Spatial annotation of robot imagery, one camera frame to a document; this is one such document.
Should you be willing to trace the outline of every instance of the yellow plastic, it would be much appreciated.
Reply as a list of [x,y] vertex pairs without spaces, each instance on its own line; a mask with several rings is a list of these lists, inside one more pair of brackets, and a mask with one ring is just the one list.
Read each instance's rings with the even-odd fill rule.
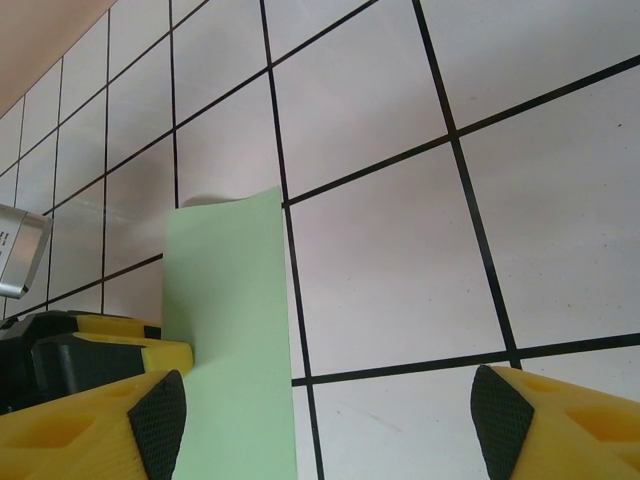
[[144,338],[144,327],[158,327],[152,323],[107,315],[77,315],[78,331],[82,333],[99,333],[123,337]]
[[119,343],[125,345],[142,345],[142,361],[145,372],[155,370],[178,370],[184,377],[193,368],[193,353],[186,342],[156,340],[153,338],[134,338],[97,333],[74,333],[75,337],[100,343]]
[[511,480],[640,480],[640,404],[492,367],[534,407]]
[[146,479],[127,412],[166,375],[145,373],[0,416],[0,479]]

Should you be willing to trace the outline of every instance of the black rubber pad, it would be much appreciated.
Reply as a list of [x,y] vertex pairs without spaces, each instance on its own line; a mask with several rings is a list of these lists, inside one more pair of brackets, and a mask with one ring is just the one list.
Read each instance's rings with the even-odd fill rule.
[[187,419],[180,373],[169,372],[128,415],[149,480],[171,480]]
[[32,350],[39,391],[50,399],[144,373],[141,345],[92,342],[73,334],[47,337]]
[[478,367],[471,417],[491,480],[509,480],[533,420],[533,407],[490,367]]

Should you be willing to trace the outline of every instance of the black plastic part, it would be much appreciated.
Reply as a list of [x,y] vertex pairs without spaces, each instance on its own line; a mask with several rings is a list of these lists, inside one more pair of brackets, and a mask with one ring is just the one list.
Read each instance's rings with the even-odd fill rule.
[[33,348],[38,390],[59,398],[141,375],[142,348],[92,342],[73,334],[39,340]]
[[481,365],[471,388],[471,417],[491,480],[509,480],[534,408],[490,367]]
[[156,340],[160,340],[162,329],[160,327],[152,327],[150,325],[144,326],[144,336],[145,338],[155,338]]
[[182,376],[172,370],[128,412],[149,480],[170,480],[187,420]]
[[75,332],[75,317],[62,312],[46,312],[11,317],[2,324],[0,338],[0,414],[37,405],[46,396],[35,388],[31,349],[41,338]]

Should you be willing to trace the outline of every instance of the metal object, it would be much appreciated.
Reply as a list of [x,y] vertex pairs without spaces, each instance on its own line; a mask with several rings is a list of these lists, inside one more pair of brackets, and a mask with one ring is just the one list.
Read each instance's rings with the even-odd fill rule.
[[0,296],[29,291],[52,227],[48,217],[0,205]]

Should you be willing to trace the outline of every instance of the green paper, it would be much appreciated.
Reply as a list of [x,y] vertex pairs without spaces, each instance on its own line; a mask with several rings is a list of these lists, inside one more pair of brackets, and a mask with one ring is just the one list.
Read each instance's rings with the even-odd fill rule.
[[162,337],[195,356],[176,480],[297,478],[281,201],[169,218]]

